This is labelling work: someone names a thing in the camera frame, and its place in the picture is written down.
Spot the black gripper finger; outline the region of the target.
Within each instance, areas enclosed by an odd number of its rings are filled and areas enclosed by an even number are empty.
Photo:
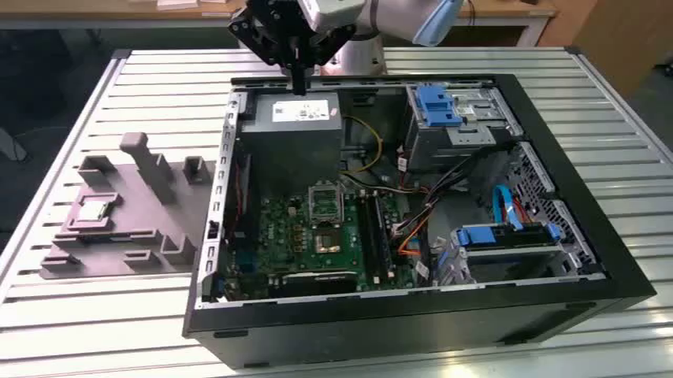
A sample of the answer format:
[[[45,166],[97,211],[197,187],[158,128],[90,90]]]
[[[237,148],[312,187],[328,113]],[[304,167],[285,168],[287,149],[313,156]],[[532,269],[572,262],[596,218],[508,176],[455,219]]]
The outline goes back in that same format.
[[[228,30],[267,65],[277,65],[299,95],[297,37],[276,39],[244,7],[230,18]]]
[[[299,36],[299,94],[305,95],[308,76],[313,67],[329,61],[353,35],[353,25],[347,24],[320,34],[311,29]]]

